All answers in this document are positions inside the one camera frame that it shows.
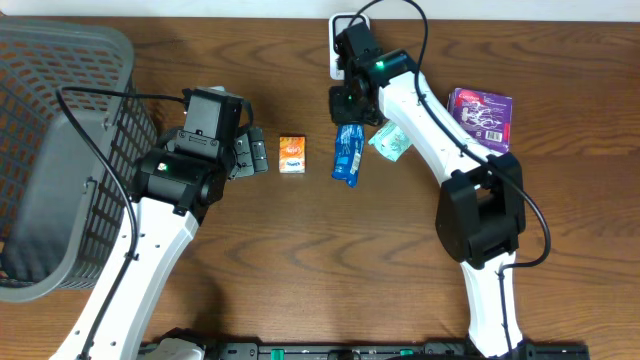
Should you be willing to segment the blue cookie pack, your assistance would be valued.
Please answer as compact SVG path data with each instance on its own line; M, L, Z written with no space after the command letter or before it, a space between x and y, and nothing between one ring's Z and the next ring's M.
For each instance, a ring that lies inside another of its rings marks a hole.
M364 140L364 128L362 125L338 126L332 177L336 180L345 181L351 188L357 186Z

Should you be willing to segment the small orange box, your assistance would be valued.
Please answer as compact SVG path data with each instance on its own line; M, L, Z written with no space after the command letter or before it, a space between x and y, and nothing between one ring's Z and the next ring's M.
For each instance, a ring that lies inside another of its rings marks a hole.
M304 173L306 170L306 138L304 136L281 136L279 138L279 172L284 174Z

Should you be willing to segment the light green wipes pack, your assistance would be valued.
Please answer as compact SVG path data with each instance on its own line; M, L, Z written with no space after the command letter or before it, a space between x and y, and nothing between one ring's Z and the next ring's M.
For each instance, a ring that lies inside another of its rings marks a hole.
M396 162L412 146L409 137L392 121L387 121L368 144L392 162Z

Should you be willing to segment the red purple pad pack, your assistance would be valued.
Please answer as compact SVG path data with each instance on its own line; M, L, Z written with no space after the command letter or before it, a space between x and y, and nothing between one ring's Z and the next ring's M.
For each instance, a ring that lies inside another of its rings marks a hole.
M474 139L501 154L510 150L513 99L508 96L455 88L447 109Z

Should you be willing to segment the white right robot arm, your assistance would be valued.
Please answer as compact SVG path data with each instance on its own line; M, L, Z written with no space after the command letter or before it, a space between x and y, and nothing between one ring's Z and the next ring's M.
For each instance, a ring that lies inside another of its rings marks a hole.
M468 338L485 357L522 341L513 300L518 237L526 228L522 169L473 139L432 93L404 50L333 50L330 114L340 125L398 126L440 187L435 228L461 266L470 310Z

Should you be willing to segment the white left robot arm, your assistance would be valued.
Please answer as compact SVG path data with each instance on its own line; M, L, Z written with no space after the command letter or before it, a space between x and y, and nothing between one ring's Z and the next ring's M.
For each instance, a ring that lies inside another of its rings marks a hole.
M137 160L110 256L56 359L134 359L167 278L226 182L265 172L261 129L185 126Z

